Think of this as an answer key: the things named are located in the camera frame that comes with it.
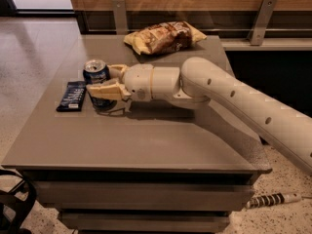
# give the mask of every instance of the brown snack bag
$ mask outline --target brown snack bag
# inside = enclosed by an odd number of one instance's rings
[[[163,22],[128,34],[124,38],[140,55],[166,54],[193,46],[207,36],[185,21]]]

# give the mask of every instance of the floor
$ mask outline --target floor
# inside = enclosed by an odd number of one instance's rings
[[[0,18],[0,164],[79,36],[75,19]],[[312,197],[312,177],[264,147],[273,172],[255,183],[256,196],[296,192]],[[0,187],[11,183],[0,180]],[[36,203],[23,227],[33,234],[73,233],[57,216],[56,210]],[[312,200],[233,212],[222,233],[312,233]]]

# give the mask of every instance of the gray tabletop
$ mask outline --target gray tabletop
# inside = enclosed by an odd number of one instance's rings
[[[201,110],[166,102],[133,103],[131,113],[98,114],[86,95],[81,112],[56,112],[68,81],[83,80],[84,63],[138,62],[181,66],[203,57],[232,73],[218,37],[178,53],[138,56],[123,36],[82,36],[59,67],[3,167],[15,169],[121,171],[261,171],[270,166],[258,136],[227,109],[210,101]]]

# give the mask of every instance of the can lid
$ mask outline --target can lid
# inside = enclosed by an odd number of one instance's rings
[[[94,59],[88,60],[85,63],[84,69],[87,72],[96,73],[96,72],[103,70],[105,66],[106,66],[106,63],[103,60],[94,58]]]

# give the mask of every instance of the black can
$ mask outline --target black can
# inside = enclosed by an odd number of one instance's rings
[[[88,60],[84,65],[83,75],[86,84],[100,84],[110,79],[109,69],[101,59]],[[106,110],[111,107],[114,100],[91,97],[92,104],[98,110]]]

